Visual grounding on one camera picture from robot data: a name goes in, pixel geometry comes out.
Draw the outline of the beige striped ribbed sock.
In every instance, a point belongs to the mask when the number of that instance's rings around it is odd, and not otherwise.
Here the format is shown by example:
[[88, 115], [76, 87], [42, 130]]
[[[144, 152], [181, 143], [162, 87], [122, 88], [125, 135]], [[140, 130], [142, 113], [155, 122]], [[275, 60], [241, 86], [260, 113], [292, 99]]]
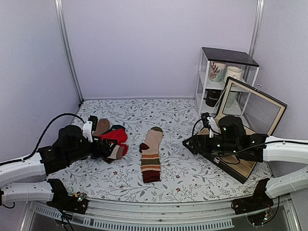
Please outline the beige striped ribbed sock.
[[152, 127], [145, 141], [140, 144], [141, 173], [144, 183], [160, 181], [161, 164], [159, 159], [159, 147], [163, 138], [163, 130], [159, 127]]

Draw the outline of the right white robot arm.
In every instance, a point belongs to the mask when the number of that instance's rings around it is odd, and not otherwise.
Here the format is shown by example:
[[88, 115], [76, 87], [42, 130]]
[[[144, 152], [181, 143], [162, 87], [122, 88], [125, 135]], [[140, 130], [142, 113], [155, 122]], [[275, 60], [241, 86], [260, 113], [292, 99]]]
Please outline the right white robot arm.
[[[228, 115], [218, 123], [202, 114], [201, 121], [209, 134], [197, 135], [183, 141], [183, 145], [192, 154], [219, 159], [236, 156], [239, 159], [253, 162], [284, 161], [308, 163], [308, 144], [305, 141], [285, 140], [267, 134], [253, 133], [248, 135], [241, 118]], [[282, 177], [264, 179], [258, 182], [249, 206], [259, 210], [268, 199], [286, 193], [295, 192], [308, 186], [308, 168], [289, 173]]]

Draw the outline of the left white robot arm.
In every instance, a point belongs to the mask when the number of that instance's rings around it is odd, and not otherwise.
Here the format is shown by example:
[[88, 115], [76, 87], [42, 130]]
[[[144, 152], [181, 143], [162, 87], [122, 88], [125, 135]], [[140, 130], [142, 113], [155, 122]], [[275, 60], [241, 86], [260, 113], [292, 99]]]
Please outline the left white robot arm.
[[80, 202], [83, 196], [70, 196], [59, 179], [25, 184], [18, 180], [48, 176], [89, 156], [109, 157], [116, 145], [116, 140], [93, 136], [89, 124], [84, 128], [68, 125], [59, 130], [53, 145], [0, 165], [0, 203], [46, 201], [61, 209], [69, 208], [72, 201]]

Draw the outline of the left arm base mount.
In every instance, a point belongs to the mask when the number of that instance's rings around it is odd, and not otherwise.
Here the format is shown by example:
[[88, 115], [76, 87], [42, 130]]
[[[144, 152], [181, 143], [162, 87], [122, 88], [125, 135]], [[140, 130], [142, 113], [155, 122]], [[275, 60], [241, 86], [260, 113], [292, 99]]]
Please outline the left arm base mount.
[[89, 201], [85, 194], [77, 192], [74, 195], [69, 195], [63, 183], [58, 179], [49, 179], [47, 183], [50, 184], [53, 193], [52, 200], [46, 202], [47, 206], [59, 211], [86, 214]]

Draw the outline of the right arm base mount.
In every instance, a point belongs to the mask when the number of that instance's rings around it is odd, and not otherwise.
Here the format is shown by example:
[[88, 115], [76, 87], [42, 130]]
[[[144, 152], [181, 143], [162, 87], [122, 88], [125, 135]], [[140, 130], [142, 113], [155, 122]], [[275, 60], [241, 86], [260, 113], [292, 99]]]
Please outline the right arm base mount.
[[278, 202], [276, 210], [273, 211], [274, 201], [272, 198], [266, 195], [266, 185], [269, 178], [260, 180], [254, 190], [252, 196], [234, 199], [231, 202], [231, 208], [236, 215], [249, 213], [264, 209], [263, 213], [253, 214], [247, 216], [248, 222], [255, 226], [263, 226], [270, 223], [277, 215], [280, 206], [280, 197], [278, 196]]

